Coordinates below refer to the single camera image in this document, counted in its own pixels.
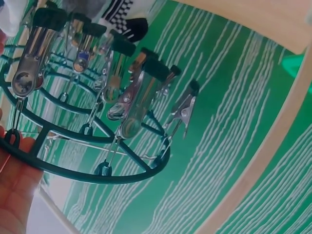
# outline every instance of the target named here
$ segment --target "finger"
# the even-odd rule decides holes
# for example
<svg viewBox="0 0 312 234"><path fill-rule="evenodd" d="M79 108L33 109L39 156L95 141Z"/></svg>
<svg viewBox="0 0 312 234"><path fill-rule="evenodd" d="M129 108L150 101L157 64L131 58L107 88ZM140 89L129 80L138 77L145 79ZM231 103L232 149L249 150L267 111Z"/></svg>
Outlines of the finger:
<svg viewBox="0 0 312 234"><path fill-rule="evenodd" d="M32 138L25 138L21 142L20 149L28 152L34 142L35 140ZM0 174L0 181L5 184L4 189L0 189L0 202L4 201L4 204L0 204L0 206L10 210L25 226L34 193L42 175L42 171L28 166L14 157L10 157Z"/></svg>
<svg viewBox="0 0 312 234"><path fill-rule="evenodd" d="M6 39L7 39L6 34L0 29L0 55L2 55L4 52L4 44Z"/></svg>
<svg viewBox="0 0 312 234"><path fill-rule="evenodd" d="M0 43L4 44L7 39L6 34L0 29Z"/></svg>
<svg viewBox="0 0 312 234"><path fill-rule="evenodd" d="M0 137L4 138L4 135L5 135L5 130L2 126L0 126ZM23 136L22 136L21 132L19 132L19 137L20 137L20 140L22 141ZM13 144L14 141L15 141L15 136L12 135L11 139L10 139L10 144ZM3 171L6 163L9 160L9 158L10 158L10 154L0 148L0 173Z"/></svg>
<svg viewBox="0 0 312 234"><path fill-rule="evenodd" d="M0 42L0 55L4 52L4 44Z"/></svg>

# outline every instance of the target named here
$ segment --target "circular hanging rack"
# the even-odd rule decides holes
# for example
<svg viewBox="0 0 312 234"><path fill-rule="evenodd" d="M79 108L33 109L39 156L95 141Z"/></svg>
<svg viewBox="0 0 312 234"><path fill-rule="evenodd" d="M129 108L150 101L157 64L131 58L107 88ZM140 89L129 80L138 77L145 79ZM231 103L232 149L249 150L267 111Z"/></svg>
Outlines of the circular hanging rack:
<svg viewBox="0 0 312 234"><path fill-rule="evenodd" d="M13 49L13 48L23 48L22 46L14 46L14 45L8 45L6 46L6 49ZM20 58L11 59L7 56L1 56L1 59L6 61L6 64L3 65L1 71L0 71L0 87L3 89L4 94L7 96L9 101L12 103L12 105L16 106L18 103L18 99L15 98L12 93L10 92L10 89L12 87L11 82L5 81L5 76L7 75L10 66L14 62L18 62ZM65 65L63 62L56 62L52 61L51 64L57 65L59 67L69 67ZM88 80L93 81L94 79L91 78L91 76L87 76L85 74L82 74L85 77L87 77ZM65 81L69 81L69 77L57 73L55 71L50 71L46 74L46 76L51 77L58 77ZM88 87L86 84L79 81L77 83L77 86L85 90L86 92L96 96L96 93ZM45 89L40 88L39 92L44 95L45 99L54 103L56 106L66 110L70 111L72 113L76 114L90 114L90 109L83 109L79 107L72 106L66 102L60 101L59 98L56 98L49 94ZM101 144L112 144L115 138L114 132L98 117L95 117L94 124L103 131L107 137L102 136L92 136L92 135L85 135L84 133L76 133L70 130L67 130L65 128L59 127L55 124L52 124L41 117L35 115L31 111L29 111L27 108L23 108L21 114L25 116L27 119L29 119L34 124L42 127L41 132L39 133L35 144L32 148L32 150L29 153L23 152L16 144L10 144L6 139L0 138L0 147L3 148L5 151L10 153L10 155L18 158L19 160L27 163L28 165L35 167L37 169L43 170L48 173L52 173L58 176L66 177L69 179L81 181L81 182L87 182L87 183L96 183L96 184L125 184L125 183L134 183L137 181L145 180L150 177L155 176L159 172L161 172L165 166L167 165L169 158L170 158L170 147L169 147L169 141L166 139L165 131L161 127L161 124L155 119L154 114L152 111L149 111L147 114L147 117L149 117L157 126L158 129L155 129L145 123L142 123L142 127L145 128L147 131L151 131L154 134L158 135L159 140L162 141L164 146L168 148L166 153L164 155L158 155L155 160L152 162L151 166L147 165L141 157L139 157L136 153L134 153L124 141L120 142L119 147L129 156L131 160L133 160L141 169L143 169L145 172L136 174L136 175L126 175L126 176L106 176L106 175L93 175L93 174L87 174L77 171L72 171L69 169L65 169L56 165L53 165L51 163L45 162L41 160L40 158L37 158L40 149L44 145L44 142L49 134L49 132L54 133L60 137L63 137L64 139L71 139L74 141L80 141L85 143L101 143Z"/></svg>
<svg viewBox="0 0 312 234"><path fill-rule="evenodd" d="M0 71L0 87L8 100L15 106L15 111L13 127L7 131L4 139L0 138L0 147L32 167L87 183L134 183L151 178L161 172L169 161L172 137L181 123L184 123L186 126L184 136L187 133L199 91L197 81L193 80L190 82L189 88L173 106L171 110L172 118L166 126L171 124L173 120L178 120L178 124L171 134L166 134L161 124L155 118L153 111L149 109L158 94L168 95L173 79L181 73L178 67L172 66L169 70L162 61L158 60L156 53L142 48L140 54L128 69L131 74L130 84L123 89L121 88L121 79L124 77L127 59L136 50L134 44L130 43L115 30L105 34L106 27L91 23L91 20L81 14L74 13L68 15L64 10L58 9L54 5L39 8L36 12L33 7L31 11L26 14L29 18L27 22L32 22L32 25L29 23L26 25L29 30L26 45L7 45L5 47L6 50L10 49L11 51L23 49L21 57L10 58L5 55L1 56L1 59L6 63ZM51 53L51 46L62 33L66 45L65 56ZM70 44L68 40L77 50L76 57L73 60L68 59L68 45ZM103 63L101 74L91 70L89 67L90 61L97 55ZM7 82L5 77L8 75L11 65L15 62L19 62L17 71L13 76L12 82ZM59 68L62 68L62 71L70 72L72 76L60 73ZM46 77L59 78L67 82L68 85L65 91L58 98L43 88ZM91 82L93 88L83 81ZM68 103L70 83L74 83L76 87L95 97L93 109L79 108ZM10 89L13 90L16 97L11 93ZM34 91L38 91L47 101L65 111L78 115L88 115L87 123L83 124L77 133L35 115L33 111L27 109L28 96ZM103 109L104 101L114 104L108 111L107 118L109 120L121 120L116 133L96 116L96 113ZM28 153L19 149L20 134L17 129L20 115L25 116L41 128L32 149ZM145 117L152 120L156 128L143 123ZM94 136L93 124L106 136ZM136 136L141 127L157 135L161 141L160 152L153 157L150 165L143 160L143 156L138 156L125 143L126 139ZM38 154L45 140L49 137L49 133L81 144L110 144L108 154L113 152L111 161L106 161L108 158L108 155L106 155L106 159L97 166L93 174L72 171L48 163L38 158ZM135 175L113 175L111 162L117 152L117 148L121 148L144 172Z"/></svg>

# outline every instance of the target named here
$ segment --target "human hand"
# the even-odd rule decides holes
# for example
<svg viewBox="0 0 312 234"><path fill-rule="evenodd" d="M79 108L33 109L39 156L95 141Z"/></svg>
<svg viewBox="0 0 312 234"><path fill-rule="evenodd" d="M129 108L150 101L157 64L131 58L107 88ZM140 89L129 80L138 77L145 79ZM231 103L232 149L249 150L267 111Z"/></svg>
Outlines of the human hand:
<svg viewBox="0 0 312 234"><path fill-rule="evenodd" d="M0 137L4 128L0 126ZM22 138L19 148L28 152L35 140ZM43 172L0 149L0 233L25 234L34 193Z"/></svg>
<svg viewBox="0 0 312 234"><path fill-rule="evenodd" d="M6 34L0 29L0 55L4 52L4 44L7 39Z"/></svg>

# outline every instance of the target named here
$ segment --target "green object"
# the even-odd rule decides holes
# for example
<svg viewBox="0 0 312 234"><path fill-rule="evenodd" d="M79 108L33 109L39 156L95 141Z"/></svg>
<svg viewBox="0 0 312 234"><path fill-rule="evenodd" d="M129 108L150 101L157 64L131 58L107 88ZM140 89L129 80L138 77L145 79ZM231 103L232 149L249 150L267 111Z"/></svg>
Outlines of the green object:
<svg viewBox="0 0 312 234"><path fill-rule="evenodd" d="M100 38L106 32L106 27L97 23L85 23L82 28L84 34Z"/></svg>
<svg viewBox="0 0 312 234"><path fill-rule="evenodd" d="M114 38L112 50L125 56L131 57L136 51L136 45L120 38Z"/></svg>
<svg viewBox="0 0 312 234"><path fill-rule="evenodd" d="M293 78L296 78L303 59L304 55L286 56L283 58L281 64L289 75L291 75ZM309 87L308 92L312 94L312 85Z"/></svg>
<svg viewBox="0 0 312 234"><path fill-rule="evenodd" d="M155 58L148 58L144 65L144 70L147 74L155 77L160 82L164 82L169 75L168 67L161 61Z"/></svg>
<svg viewBox="0 0 312 234"><path fill-rule="evenodd" d="M10 63L5 64L1 71L0 71L0 87L3 89L3 92L8 97L10 102L13 105L16 105L18 100L15 98L12 93L10 92L11 83L6 82L4 75L7 72L7 68L10 66ZM85 87L84 85L80 84L81 88L85 88L86 91L89 91L89 88ZM77 114L87 114L89 115L91 110L85 110L81 108L77 108L71 105L68 105L67 103L63 103L57 98L53 98L52 95L50 95L48 92L42 93L45 98L58 105L61 108L64 108L67 111L71 111L73 113ZM94 174L87 174L82 173L79 171L72 171L66 168L59 167L57 165L54 165L52 163L48 163L46 161L41 160L38 158L38 154L44 145L46 141L46 137L48 136L49 132L56 133L63 137L63 139L74 139L86 143L100 143L100 144L111 144L115 138L114 132L103 123L98 117L95 117L94 123L95 125L104 132L107 136L93 136L93 129L89 129L87 133L85 133L85 130L87 130L88 125L83 125L81 128L81 131L79 133L73 132L70 130L67 130L65 128L59 127L53 123L50 123L41 117L35 115L34 113L27 110L27 108L23 108L22 115L28 118L30 121L35 123L38 126L42 126L42 130L40 131L40 134L38 135L32 149L30 152L26 153L20 149L18 149L17 145L19 145L19 134L15 130L9 130L7 135L4 138L0 138L0 147L7 151L10 155L16 157L17 159L21 160L24 163L27 163L28 165L43 170L47 173L55 174L61 177L66 177L69 179L86 182L86 183L96 183L96 184L126 184L126 183L134 183L141 180L145 180L148 178L151 178L161 172L165 166L167 165L169 158L170 158L170 148L168 148L166 154L162 158L162 161L157 164L157 166L154 168L151 168L149 165L147 165L136 153L134 153L125 142L120 142L119 147L141 168L144 172L134 174L134 175L121 175L121 176L112 176L112 168L108 168L103 173L103 163L99 164L98 167L101 170L98 170L98 172ZM151 120L155 123L156 126L160 126L159 122L155 118L151 118ZM149 131L152 131L153 133L159 134L161 137L164 137L164 130L161 127L159 130L154 129L151 126L148 126L146 124L142 123L142 127L146 128ZM11 136L15 135L16 140L13 142L13 144L10 142ZM165 141L163 142L164 147L168 147L169 142Z"/></svg>
<svg viewBox="0 0 312 234"><path fill-rule="evenodd" d="M199 89L200 89L199 83L196 80L193 79L193 80L191 80L189 86L192 89L192 95L194 97L196 97L198 95Z"/></svg>
<svg viewBox="0 0 312 234"><path fill-rule="evenodd" d="M39 8L34 15L33 26L61 32L66 22L66 11L56 8Z"/></svg>
<svg viewBox="0 0 312 234"><path fill-rule="evenodd" d="M172 71L174 74L175 74L175 76L177 77L177 76L179 76L179 75L181 75L181 69L180 68L178 68L177 66L175 66L175 65L173 65L171 68L170 68L170 71Z"/></svg>
<svg viewBox="0 0 312 234"><path fill-rule="evenodd" d="M85 22L85 23L91 23L91 19L86 17L84 14L81 14L81 13L71 13L69 15L69 20L71 20L71 19L80 20L80 21Z"/></svg>
<svg viewBox="0 0 312 234"><path fill-rule="evenodd" d="M48 8L58 9L58 5L57 5L55 2L52 2L52 1L49 1L49 0L45 3L45 5L46 5Z"/></svg>
<svg viewBox="0 0 312 234"><path fill-rule="evenodd" d="M120 34L120 33L117 32L115 29L112 29L112 30L110 31L110 34L112 34L114 38L119 38L119 39L127 40L127 38L126 38L124 35Z"/></svg>
<svg viewBox="0 0 312 234"><path fill-rule="evenodd" d="M159 58L159 55L157 53L155 53L154 51L151 51L149 49L147 49L146 47L142 47L141 51L143 53L145 53L148 57L154 57L156 59Z"/></svg>

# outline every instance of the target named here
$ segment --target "metal clothespin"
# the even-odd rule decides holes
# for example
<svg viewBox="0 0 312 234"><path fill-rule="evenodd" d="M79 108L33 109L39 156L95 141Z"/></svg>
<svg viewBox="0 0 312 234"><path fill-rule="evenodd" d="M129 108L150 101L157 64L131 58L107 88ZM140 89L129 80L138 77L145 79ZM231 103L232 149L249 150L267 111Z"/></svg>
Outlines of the metal clothespin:
<svg viewBox="0 0 312 234"><path fill-rule="evenodd" d="M183 93L182 97L173 106L171 110L171 114L173 116L165 125L165 128L168 128L168 126L174 120L178 120L176 127L174 128L173 132L170 134L171 138L175 135L177 129L179 128L182 122L185 124L185 130L183 134L183 138L185 138L188 127L189 127L189 123L192 117L194 104L195 104L198 92L199 92L199 84L196 80L192 80L189 84L188 89Z"/></svg>
<svg viewBox="0 0 312 234"><path fill-rule="evenodd" d="M136 70L134 75L133 82L126 88L123 94L118 98L117 103L112 106L107 112L107 118L109 120L120 120L125 119L129 113L133 101L137 96L142 82L145 76L145 73L141 70Z"/></svg>
<svg viewBox="0 0 312 234"><path fill-rule="evenodd" d="M89 62L94 56L98 39L106 32L106 27L96 23L85 23L82 29L82 39L78 47L73 69L76 73L83 73L88 69Z"/></svg>
<svg viewBox="0 0 312 234"><path fill-rule="evenodd" d="M121 80L124 75L124 67L127 58L131 57L136 50L136 46L127 40L115 38L112 50L118 53L117 63L114 64L113 73L109 75L107 84L103 90L103 97L107 103L116 103L120 93Z"/></svg>

